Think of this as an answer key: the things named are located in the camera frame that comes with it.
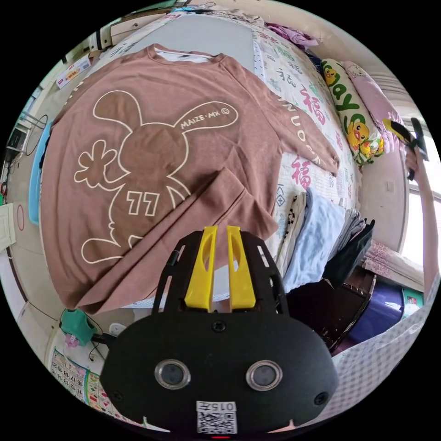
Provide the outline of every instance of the calendar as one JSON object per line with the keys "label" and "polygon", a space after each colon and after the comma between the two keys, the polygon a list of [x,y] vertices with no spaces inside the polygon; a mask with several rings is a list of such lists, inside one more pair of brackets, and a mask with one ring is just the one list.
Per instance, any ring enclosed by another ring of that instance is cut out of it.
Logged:
{"label": "calendar", "polygon": [[56,349],[52,356],[51,373],[73,396],[93,409],[126,423],[144,427],[143,424],[127,419],[113,407],[101,386],[99,375],[68,360]]}

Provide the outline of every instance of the white door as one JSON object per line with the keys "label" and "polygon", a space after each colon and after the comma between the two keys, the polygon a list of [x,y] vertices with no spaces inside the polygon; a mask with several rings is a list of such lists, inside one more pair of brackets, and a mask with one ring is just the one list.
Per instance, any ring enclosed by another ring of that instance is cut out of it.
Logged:
{"label": "white door", "polygon": [[13,204],[0,205],[0,251],[15,243]]}

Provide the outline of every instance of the checkered cloth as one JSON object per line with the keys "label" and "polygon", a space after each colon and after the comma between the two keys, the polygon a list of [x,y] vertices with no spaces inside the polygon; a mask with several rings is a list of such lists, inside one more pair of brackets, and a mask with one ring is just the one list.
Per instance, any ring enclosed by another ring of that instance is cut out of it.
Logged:
{"label": "checkered cloth", "polygon": [[368,396],[405,356],[423,327],[440,285],[435,277],[425,305],[386,332],[347,349],[333,358],[339,386],[323,412],[304,426],[345,412]]}

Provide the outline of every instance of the purple container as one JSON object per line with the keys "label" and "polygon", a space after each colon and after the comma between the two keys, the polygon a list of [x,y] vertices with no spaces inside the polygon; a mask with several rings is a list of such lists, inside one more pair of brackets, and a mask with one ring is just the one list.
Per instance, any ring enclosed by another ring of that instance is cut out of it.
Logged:
{"label": "purple container", "polygon": [[397,324],[403,312],[402,287],[389,285],[377,279],[369,304],[348,336],[355,344],[366,341]]}

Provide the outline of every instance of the rabbit outline print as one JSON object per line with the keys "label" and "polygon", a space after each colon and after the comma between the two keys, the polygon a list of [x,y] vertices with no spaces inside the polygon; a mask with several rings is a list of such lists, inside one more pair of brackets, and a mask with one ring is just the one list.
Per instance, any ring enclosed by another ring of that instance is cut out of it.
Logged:
{"label": "rabbit outline print", "polygon": [[[118,113],[119,119],[115,116],[116,98],[119,105],[122,103],[124,110]],[[144,122],[139,102],[124,90],[113,90],[101,96],[92,113],[96,119],[124,126],[128,133],[118,149],[108,148],[106,140],[99,139],[93,144],[91,152],[84,151],[78,157],[80,169],[74,174],[76,183],[85,183],[90,189],[98,187],[106,192],[114,192],[108,209],[109,237],[91,237],[82,244],[81,256],[89,264],[121,259],[124,247],[128,245],[131,249],[143,238],[141,230],[145,229],[145,226],[142,225],[142,221],[138,222],[140,231],[132,231],[128,237],[118,235],[120,222],[127,225],[130,216],[138,216],[138,219],[142,216],[141,219],[150,221],[159,217],[160,221],[164,215],[175,209],[179,202],[191,195],[179,178],[179,170],[185,167],[189,154],[186,133],[228,127],[239,117],[237,110],[229,104],[209,101],[193,107],[173,124]],[[167,148],[171,149],[169,154],[165,151]],[[130,167],[126,166],[127,159],[136,158],[141,153],[140,149],[144,159],[148,155],[148,162],[154,164],[152,167],[155,171],[164,171],[157,182],[149,180],[149,185],[154,188],[144,188],[142,178],[135,176]],[[171,157],[173,161],[167,161],[167,158]],[[110,165],[116,165],[118,171],[113,179],[108,173]],[[114,209],[115,203],[119,207],[118,210]],[[127,212],[122,211],[120,207],[127,207]]]}

